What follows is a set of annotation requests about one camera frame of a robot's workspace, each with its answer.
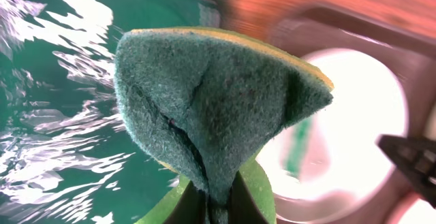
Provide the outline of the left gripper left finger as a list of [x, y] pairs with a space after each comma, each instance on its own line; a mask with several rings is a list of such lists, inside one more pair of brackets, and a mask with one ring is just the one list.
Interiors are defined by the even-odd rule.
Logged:
[[163, 224], [205, 224], [205, 216], [206, 195], [189, 182]]

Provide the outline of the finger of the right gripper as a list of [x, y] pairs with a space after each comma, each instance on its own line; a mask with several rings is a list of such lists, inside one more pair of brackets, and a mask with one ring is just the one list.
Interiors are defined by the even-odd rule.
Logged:
[[414, 191], [435, 207], [435, 141], [383, 135], [378, 146]]

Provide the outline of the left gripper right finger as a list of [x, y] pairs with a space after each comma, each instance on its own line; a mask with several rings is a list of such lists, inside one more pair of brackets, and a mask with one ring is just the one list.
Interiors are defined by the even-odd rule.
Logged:
[[240, 172], [232, 183], [229, 224], [267, 224], [267, 220], [256, 206]]

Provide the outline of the white plate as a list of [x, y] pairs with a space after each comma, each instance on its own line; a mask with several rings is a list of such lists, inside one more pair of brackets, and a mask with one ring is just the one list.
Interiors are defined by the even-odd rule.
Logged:
[[325, 49], [305, 60], [333, 81], [332, 103], [282, 131], [265, 145], [258, 162], [279, 197], [355, 205], [392, 173], [377, 142], [383, 135], [406, 134], [404, 91], [382, 62], [357, 50]]
[[393, 220], [394, 224], [435, 224], [435, 209], [419, 197], [401, 203]]

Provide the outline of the green yellow sponge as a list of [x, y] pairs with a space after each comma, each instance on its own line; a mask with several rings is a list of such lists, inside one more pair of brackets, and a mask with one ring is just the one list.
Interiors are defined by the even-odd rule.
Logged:
[[241, 165], [333, 99], [316, 66], [216, 28], [135, 29], [120, 39], [114, 63], [132, 140], [205, 192], [215, 223], [228, 222]]

